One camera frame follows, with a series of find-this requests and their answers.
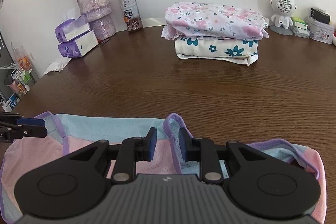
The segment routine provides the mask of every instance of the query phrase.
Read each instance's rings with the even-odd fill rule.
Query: clothing stack
[[[268,27],[258,12],[227,5],[177,2],[166,9],[162,37],[175,40],[178,58],[206,58],[250,65]]]

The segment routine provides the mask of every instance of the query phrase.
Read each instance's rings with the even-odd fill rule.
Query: pink rose
[[[256,37],[260,35],[260,31],[257,27],[252,26],[244,26],[243,31],[249,36],[249,37]]]
[[[173,25],[176,26],[182,26],[182,27],[188,27],[188,23],[185,22],[184,20],[174,20]]]
[[[199,29],[205,29],[207,27],[207,23],[204,20],[200,20],[196,22]]]

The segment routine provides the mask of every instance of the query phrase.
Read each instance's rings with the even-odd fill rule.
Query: wood grain
[[[195,136],[224,144],[284,138],[317,150],[327,174],[328,212],[336,223],[336,47],[269,30],[249,67],[177,58],[162,27],[118,32],[103,47],[50,73],[15,111],[98,117],[180,114]]]

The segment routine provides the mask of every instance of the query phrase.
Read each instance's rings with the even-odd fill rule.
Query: flower vase
[[[77,3],[81,14],[85,15],[98,41],[107,39],[116,33],[109,0],[77,0]]]

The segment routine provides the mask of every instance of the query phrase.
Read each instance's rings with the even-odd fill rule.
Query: tissue pack
[[[57,26],[55,29],[56,38],[60,43],[70,42],[80,35],[89,32],[90,25],[84,15],[78,19],[69,19]]]
[[[98,40],[93,31],[80,35],[70,42],[58,45],[58,50],[64,57],[82,57],[98,45]]]

